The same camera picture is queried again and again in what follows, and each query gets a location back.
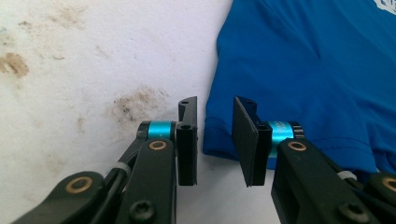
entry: white surface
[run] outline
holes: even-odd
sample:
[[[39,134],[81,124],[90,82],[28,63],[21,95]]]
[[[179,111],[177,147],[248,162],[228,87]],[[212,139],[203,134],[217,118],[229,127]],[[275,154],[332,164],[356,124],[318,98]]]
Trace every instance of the white surface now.
[[[0,223],[68,175],[104,173],[140,121],[176,120],[183,98],[198,96],[202,141],[231,2],[1,0]],[[177,223],[278,222],[271,175],[247,189],[237,162],[200,153],[198,178],[177,190]]]

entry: screw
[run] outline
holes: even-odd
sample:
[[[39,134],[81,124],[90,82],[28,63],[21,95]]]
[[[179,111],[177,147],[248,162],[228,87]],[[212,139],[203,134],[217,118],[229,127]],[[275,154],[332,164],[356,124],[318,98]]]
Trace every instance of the screw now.
[[[291,149],[294,149],[296,151],[305,151],[306,150],[306,145],[304,145],[303,143],[299,143],[299,142],[289,142],[288,147],[290,147]]]
[[[188,130],[188,129],[190,129],[190,128],[191,128],[191,126],[188,125],[188,124],[182,125],[182,126],[181,126],[181,129],[183,129],[183,130]]]
[[[77,194],[88,189],[93,180],[89,176],[81,176],[70,181],[66,186],[66,191],[72,194]]]
[[[364,209],[355,203],[343,203],[338,206],[340,215],[348,223],[369,223],[370,218]]]
[[[166,148],[166,143],[164,141],[154,141],[148,145],[152,150],[162,150]]]
[[[263,131],[268,129],[267,125],[265,125],[264,123],[259,123],[258,126],[259,126],[258,129]]]
[[[391,177],[385,177],[382,179],[382,184],[388,189],[396,192],[396,179]]]
[[[132,223],[150,223],[155,218],[155,207],[150,201],[139,201],[132,204],[129,210]]]

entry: white cable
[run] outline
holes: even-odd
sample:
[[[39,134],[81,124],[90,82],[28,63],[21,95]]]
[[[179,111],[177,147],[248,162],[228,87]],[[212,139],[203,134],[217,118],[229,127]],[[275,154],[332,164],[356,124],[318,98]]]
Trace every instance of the white cable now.
[[[350,172],[350,171],[342,171],[337,174],[343,180],[348,179],[348,178],[353,178],[355,180],[358,180],[358,178],[354,174],[352,174],[352,172]]]
[[[131,168],[129,168],[129,166],[125,162],[122,162],[122,161],[115,162],[113,164],[113,168],[119,168],[119,169],[125,171],[126,176],[128,178],[131,175]]]

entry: blue t-shirt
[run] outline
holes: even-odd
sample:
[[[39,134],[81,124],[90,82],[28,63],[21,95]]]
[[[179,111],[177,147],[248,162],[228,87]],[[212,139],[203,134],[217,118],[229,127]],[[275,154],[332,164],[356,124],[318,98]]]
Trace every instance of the blue t-shirt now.
[[[205,154],[238,159],[238,95],[262,120],[298,121],[340,166],[396,174],[396,15],[374,0],[234,0],[218,55]]]

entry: cable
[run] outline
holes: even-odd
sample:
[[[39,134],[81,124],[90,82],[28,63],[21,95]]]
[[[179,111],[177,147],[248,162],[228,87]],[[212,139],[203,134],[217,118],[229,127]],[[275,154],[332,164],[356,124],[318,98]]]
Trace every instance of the cable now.
[[[94,215],[91,224],[101,223],[108,210],[108,207],[114,202],[114,199],[120,192],[120,189],[123,188],[122,183],[124,182],[123,180],[126,176],[127,174],[124,170],[118,171],[116,180],[108,191],[105,201],[102,203],[102,205],[99,207],[98,211]]]

